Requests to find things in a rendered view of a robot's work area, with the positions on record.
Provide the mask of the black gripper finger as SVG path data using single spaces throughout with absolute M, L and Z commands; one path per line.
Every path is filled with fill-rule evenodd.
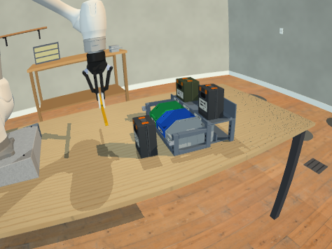
M 102 66 L 99 66 L 99 78 L 100 78 L 100 86 L 101 86 L 101 94 L 102 94 L 102 103 L 103 103 L 104 108 L 105 108 L 105 103 L 104 103 L 105 95 L 104 95 L 104 92 L 106 90 L 108 90 L 108 88 L 109 88 L 109 80 L 110 80 L 110 75 L 111 75 L 112 69 L 113 69 L 112 66 L 107 65 L 107 70 L 108 70 L 107 74 L 108 75 L 106 75 L 106 84 L 105 84 L 105 87 L 104 87 Z
M 98 90 L 98 84 L 97 84 L 96 68 L 93 67 L 92 70 L 93 70 L 93 76 L 94 76 L 94 82 L 95 82 L 95 89 L 93 88 L 92 83 L 90 82 L 90 78 L 88 77 L 88 70 L 87 70 L 87 68 L 82 72 L 82 74 L 85 76 L 85 78 L 86 78 L 86 80 L 88 82 L 88 85 L 90 87 L 91 92 L 96 94 L 97 100 L 99 102 L 99 109 L 101 109 L 100 97 L 99 97 L 99 90 Z

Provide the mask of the grey open bin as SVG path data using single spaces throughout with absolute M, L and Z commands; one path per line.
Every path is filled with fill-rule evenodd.
M 181 132 L 181 131 L 188 131 L 191 129 L 197 129 L 204 127 L 205 124 L 200 121 L 197 117 L 186 118 L 181 120 L 176 120 L 166 131 L 166 139 L 168 141 L 172 141 L 172 134 Z M 214 124 L 212 125 L 212 137 L 211 141 L 213 141 L 214 137 Z M 205 142 L 205 133 L 198 134 L 194 136 L 189 136 L 185 138 L 179 138 L 179 148 L 185 148 L 191 145 L 196 145 Z

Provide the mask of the blue open bin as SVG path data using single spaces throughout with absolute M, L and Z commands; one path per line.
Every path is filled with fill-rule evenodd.
M 157 120 L 157 128 L 160 133 L 165 137 L 165 131 L 176 121 L 186 118 L 195 117 L 186 108 L 180 108 L 176 110 L 166 111 Z

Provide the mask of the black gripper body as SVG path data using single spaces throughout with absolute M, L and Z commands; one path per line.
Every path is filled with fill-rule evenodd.
M 99 62 L 98 62 L 99 61 Z M 97 52 L 92 54 L 87 54 L 87 70 L 91 72 L 93 75 L 92 68 L 96 68 L 96 74 L 99 74 L 99 66 L 102 66 L 102 73 L 104 72 L 105 68 L 107 67 L 105 52 Z

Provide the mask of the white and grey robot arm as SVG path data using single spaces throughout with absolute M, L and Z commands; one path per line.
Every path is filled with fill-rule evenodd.
M 83 35 L 84 51 L 88 54 L 106 49 L 106 11 L 102 1 L 83 2 L 81 9 L 73 8 L 60 0 L 32 0 L 68 19 L 73 28 Z M 103 36 L 103 37 L 102 37 Z M 94 39 L 92 39 L 94 38 Z M 14 98 L 8 81 L 3 78 L 0 54 L 0 160 L 13 156 L 14 138 L 8 138 L 5 121 L 11 116 Z

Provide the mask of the green bin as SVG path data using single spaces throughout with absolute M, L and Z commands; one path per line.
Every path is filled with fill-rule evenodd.
M 165 103 L 160 103 L 158 104 L 150 114 L 151 119 L 155 122 L 156 125 L 156 120 L 166 111 L 171 111 L 171 110 L 176 110 L 184 108 L 181 104 L 179 104 L 177 101 L 170 101 L 170 102 L 165 102 Z

